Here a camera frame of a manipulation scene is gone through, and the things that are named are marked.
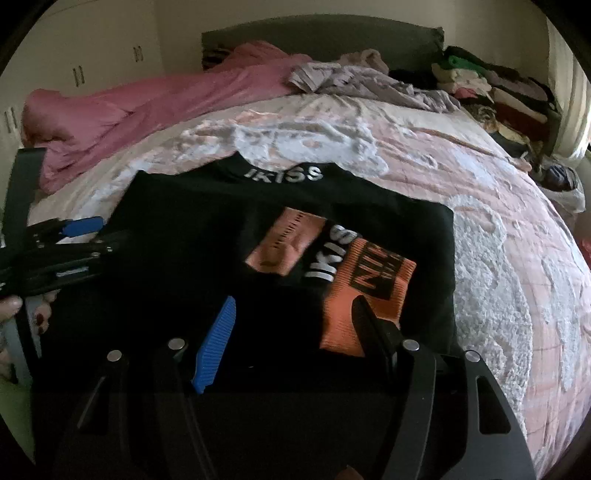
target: black strap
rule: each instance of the black strap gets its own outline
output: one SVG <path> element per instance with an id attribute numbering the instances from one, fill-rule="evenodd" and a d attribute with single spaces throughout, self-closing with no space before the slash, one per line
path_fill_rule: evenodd
<path id="1" fill-rule="evenodd" d="M 5 253 L 10 258 L 23 245 L 29 208 L 39 185 L 45 151 L 45 148 L 21 148 L 12 165 L 2 221 L 2 234 L 8 249 Z"/>

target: metal screw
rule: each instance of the metal screw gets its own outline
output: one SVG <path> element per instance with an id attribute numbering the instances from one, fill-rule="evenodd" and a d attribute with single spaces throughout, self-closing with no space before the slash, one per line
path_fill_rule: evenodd
<path id="1" fill-rule="evenodd" d="M 111 350 L 107 354 L 107 360 L 109 362 L 118 362 L 119 360 L 121 360 L 122 356 L 123 354 L 121 353 L 121 350 Z"/>
<path id="2" fill-rule="evenodd" d="M 405 341 L 403 341 L 402 346 L 409 352 L 416 352 L 419 347 L 418 342 L 411 338 L 407 338 Z"/>
<path id="3" fill-rule="evenodd" d="M 480 355 L 478 355 L 478 352 L 475 352 L 474 350 L 468 350 L 465 355 L 469 362 L 477 364 L 480 361 Z"/>
<path id="4" fill-rule="evenodd" d="M 184 340 L 182 338 L 172 338 L 168 341 L 168 348 L 171 350 L 180 350 L 184 347 Z"/>

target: white cabinet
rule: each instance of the white cabinet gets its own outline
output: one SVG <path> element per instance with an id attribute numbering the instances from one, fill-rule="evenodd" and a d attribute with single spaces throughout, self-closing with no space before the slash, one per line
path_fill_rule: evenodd
<path id="1" fill-rule="evenodd" d="M 163 72 L 152 0 L 97 0 L 44 17 L 54 33 L 47 45 L 68 95 L 97 90 Z M 144 61 L 135 61 L 141 46 Z"/>
<path id="2" fill-rule="evenodd" d="M 135 61 L 134 47 L 143 61 Z M 0 76 L 0 205 L 18 148 L 5 111 L 14 108 L 20 121 L 25 98 L 38 88 L 88 95 L 162 74 L 154 0 L 58 0 Z"/>

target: blue grip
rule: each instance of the blue grip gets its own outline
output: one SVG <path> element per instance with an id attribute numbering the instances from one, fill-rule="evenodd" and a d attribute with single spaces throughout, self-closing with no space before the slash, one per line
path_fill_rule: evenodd
<path id="1" fill-rule="evenodd" d="M 87 233 L 98 232 L 103 228 L 105 221 L 102 217 L 89 217 L 80 220 L 70 220 L 68 224 L 61 229 L 64 236 L 80 236 Z"/>

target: orange fabric label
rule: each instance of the orange fabric label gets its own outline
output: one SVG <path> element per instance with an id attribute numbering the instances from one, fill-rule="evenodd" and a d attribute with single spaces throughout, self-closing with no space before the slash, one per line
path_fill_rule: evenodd
<path id="1" fill-rule="evenodd" d="M 285 208 L 262 242 L 246 259 L 260 273 L 285 277 L 310 244 L 320 235 L 326 219 Z"/>
<path id="2" fill-rule="evenodd" d="M 351 318 L 353 300 L 363 295 L 375 315 L 398 324 L 408 282 L 417 264 L 356 238 L 324 300 L 321 348 L 363 356 Z"/>

